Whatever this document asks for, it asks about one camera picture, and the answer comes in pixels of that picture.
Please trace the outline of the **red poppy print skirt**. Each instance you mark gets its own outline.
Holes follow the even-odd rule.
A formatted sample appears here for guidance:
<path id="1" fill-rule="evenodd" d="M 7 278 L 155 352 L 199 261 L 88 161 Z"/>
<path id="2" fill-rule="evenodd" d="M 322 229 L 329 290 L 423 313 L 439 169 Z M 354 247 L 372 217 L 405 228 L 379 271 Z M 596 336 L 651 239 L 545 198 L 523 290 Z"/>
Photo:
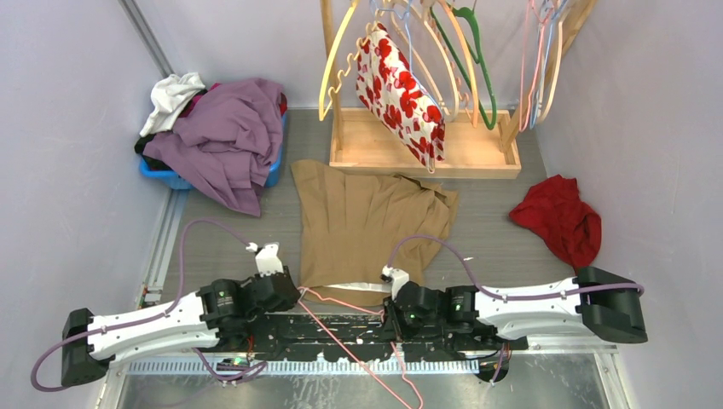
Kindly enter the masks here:
<path id="1" fill-rule="evenodd" d="M 356 67 L 362 105 L 433 173 L 445 158 L 445 117 L 384 25 L 361 40 Z"/>

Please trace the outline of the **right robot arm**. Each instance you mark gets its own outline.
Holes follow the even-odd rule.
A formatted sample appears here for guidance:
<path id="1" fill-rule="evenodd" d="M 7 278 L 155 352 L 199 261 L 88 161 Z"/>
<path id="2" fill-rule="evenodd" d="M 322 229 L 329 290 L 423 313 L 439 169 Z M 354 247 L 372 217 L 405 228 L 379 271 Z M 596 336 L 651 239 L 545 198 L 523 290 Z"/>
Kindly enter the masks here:
<path id="1" fill-rule="evenodd" d="M 403 341 L 434 335 L 492 350 L 529 336 L 594 335 L 626 344 L 648 340 L 641 285 L 596 267 L 546 285 L 508 288 L 433 290 L 392 267 L 383 268 L 381 278 L 391 289 L 385 323 Z"/>

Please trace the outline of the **tan garment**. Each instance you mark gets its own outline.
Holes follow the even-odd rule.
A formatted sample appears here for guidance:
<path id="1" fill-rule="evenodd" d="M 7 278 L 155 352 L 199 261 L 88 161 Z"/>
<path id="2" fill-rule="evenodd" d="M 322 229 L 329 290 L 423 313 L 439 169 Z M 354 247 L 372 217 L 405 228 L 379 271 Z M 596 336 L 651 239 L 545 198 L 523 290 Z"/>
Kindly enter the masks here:
<path id="1" fill-rule="evenodd" d="M 355 175 L 303 159 L 292 164 L 301 206 L 300 284 L 308 298 L 380 305 L 383 267 L 422 284 L 457 217 L 460 196 L 401 175 Z"/>

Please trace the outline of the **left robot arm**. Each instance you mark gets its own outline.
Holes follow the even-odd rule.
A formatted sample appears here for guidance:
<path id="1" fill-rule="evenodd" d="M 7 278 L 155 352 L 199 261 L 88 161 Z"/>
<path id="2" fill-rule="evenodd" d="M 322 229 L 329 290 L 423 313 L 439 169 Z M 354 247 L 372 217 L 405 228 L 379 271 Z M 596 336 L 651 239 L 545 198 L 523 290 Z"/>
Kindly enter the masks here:
<path id="1" fill-rule="evenodd" d="M 62 332 L 61 385 L 91 383 L 111 366 L 180 349 L 239 351 L 247 347 L 252 325 L 266 314 L 291 309 L 300 297 L 283 270 L 217 279 L 177 302 L 123 314 L 73 310 Z"/>

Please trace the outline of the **yellow hanger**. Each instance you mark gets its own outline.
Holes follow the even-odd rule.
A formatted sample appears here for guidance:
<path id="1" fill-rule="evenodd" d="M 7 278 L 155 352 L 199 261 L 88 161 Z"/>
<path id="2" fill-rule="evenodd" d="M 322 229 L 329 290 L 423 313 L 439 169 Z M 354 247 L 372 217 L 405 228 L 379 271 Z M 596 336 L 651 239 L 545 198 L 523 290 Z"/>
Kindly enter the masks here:
<path id="1" fill-rule="evenodd" d="M 348 74 L 347 71 L 336 68 L 337 55 L 347 27 L 359 6 L 359 1 L 349 1 L 349 7 L 334 34 L 332 34 L 334 28 L 332 2 L 321 0 L 320 4 L 324 46 L 327 56 L 318 94 L 318 119 L 323 121 L 329 111 L 338 105 L 338 93 L 342 88 L 343 77 Z"/>

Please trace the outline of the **pink wire hanger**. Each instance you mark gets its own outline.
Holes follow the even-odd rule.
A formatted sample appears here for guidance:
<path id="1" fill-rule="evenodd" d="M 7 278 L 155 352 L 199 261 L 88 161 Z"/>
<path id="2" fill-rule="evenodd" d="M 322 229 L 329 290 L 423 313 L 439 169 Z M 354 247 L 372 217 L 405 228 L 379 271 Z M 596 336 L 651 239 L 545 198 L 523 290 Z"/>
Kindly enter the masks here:
<path id="1" fill-rule="evenodd" d="M 307 293 L 312 294 L 314 297 L 317 298 L 318 301 L 328 301 L 335 304 L 338 304 L 340 306 L 351 308 L 356 311 L 360 311 L 366 314 L 371 315 L 378 315 L 382 316 L 383 313 L 381 311 L 375 312 L 367 308 L 359 307 L 347 302 L 340 301 L 333 297 L 323 297 L 321 294 L 319 294 L 317 291 L 314 291 L 306 286 L 299 286 L 298 289 L 300 290 L 300 298 L 298 299 L 298 305 L 312 318 L 312 320 L 348 355 L 349 358 L 351 358 L 367 375 L 369 375 L 377 384 L 383 387 L 383 389 L 388 392 L 390 395 L 392 395 L 398 402 L 400 402 L 405 408 L 412 409 L 413 407 L 407 403 L 397 392 L 395 392 L 386 382 L 384 382 L 379 375 L 374 372 L 369 365 L 367 365 L 364 361 L 360 360 L 325 324 L 322 323 L 321 319 L 311 311 L 311 309 L 304 303 L 303 298 L 306 296 Z M 398 364 L 399 369 L 401 370 L 401 379 L 402 381 L 407 384 L 411 390 L 416 395 L 419 404 L 418 408 L 422 409 L 425 405 L 424 398 L 422 394 L 419 392 L 419 389 L 415 385 L 414 382 L 412 382 L 408 376 L 407 376 L 407 367 L 402 359 L 402 354 L 398 350 L 396 344 L 394 342 L 390 342 L 391 350 L 394 353 L 394 356 L 396 357 L 396 361 Z"/>

